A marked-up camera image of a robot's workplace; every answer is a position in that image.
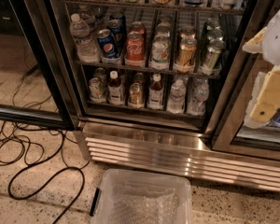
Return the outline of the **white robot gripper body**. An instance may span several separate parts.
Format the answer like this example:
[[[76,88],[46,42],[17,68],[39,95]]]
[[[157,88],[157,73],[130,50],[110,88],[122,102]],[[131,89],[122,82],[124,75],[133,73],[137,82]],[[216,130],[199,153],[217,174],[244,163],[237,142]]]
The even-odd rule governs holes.
[[[280,65],[280,9],[267,25],[262,48],[263,58],[267,62]]]

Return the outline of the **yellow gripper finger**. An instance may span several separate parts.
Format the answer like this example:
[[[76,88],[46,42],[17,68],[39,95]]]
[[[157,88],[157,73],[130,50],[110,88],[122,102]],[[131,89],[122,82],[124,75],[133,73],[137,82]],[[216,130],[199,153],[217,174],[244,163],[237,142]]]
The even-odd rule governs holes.
[[[243,45],[243,51],[256,54],[256,53],[262,53],[262,42],[263,38],[265,36],[267,28],[263,27],[256,35],[254,35],[253,38],[251,38],[249,41],[245,42]]]
[[[280,108],[280,66],[270,72],[259,72],[252,91],[249,117],[267,123]]]

